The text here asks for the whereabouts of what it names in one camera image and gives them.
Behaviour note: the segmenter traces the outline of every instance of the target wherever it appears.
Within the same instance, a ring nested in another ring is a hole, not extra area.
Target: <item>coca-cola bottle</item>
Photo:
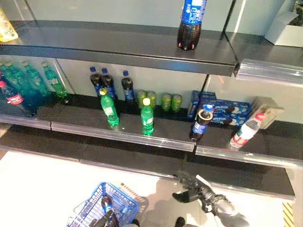
[[[27,103],[14,87],[1,79],[0,89],[3,96],[8,100],[8,103],[19,107],[26,116],[32,117],[37,113],[37,109],[30,103]]]

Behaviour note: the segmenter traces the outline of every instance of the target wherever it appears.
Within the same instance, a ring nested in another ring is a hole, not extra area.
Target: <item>red label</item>
[[[11,103],[12,105],[18,105],[23,102],[23,98],[21,95],[17,94],[14,97],[6,98],[8,100],[8,103]]]

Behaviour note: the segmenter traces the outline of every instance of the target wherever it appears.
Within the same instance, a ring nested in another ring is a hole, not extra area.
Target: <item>pepsi bottle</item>
[[[177,45],[184,51],[194,50],[199,42],[207,0],[185,0],[178,31]]]

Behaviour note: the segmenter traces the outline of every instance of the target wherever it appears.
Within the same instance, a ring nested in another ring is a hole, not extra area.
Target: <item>shoe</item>
[[[175,227],[183,227],[185,225],[185,219],[182,217],[177,218]]]
[[[138,221],[137,219],[134,219],[134,220],[132,221],[132,224],[135,224],[135,225],[137,225],[138,227],[140,227],[139,221]]]

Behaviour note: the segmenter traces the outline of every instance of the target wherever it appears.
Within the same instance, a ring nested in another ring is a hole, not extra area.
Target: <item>white bottle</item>
[[[240,130],[232,137],[231,148],[240,148],[247,143],[259,130],[261,122],[265,119],[263,113],[258,113],[253,119],[245,122]]]

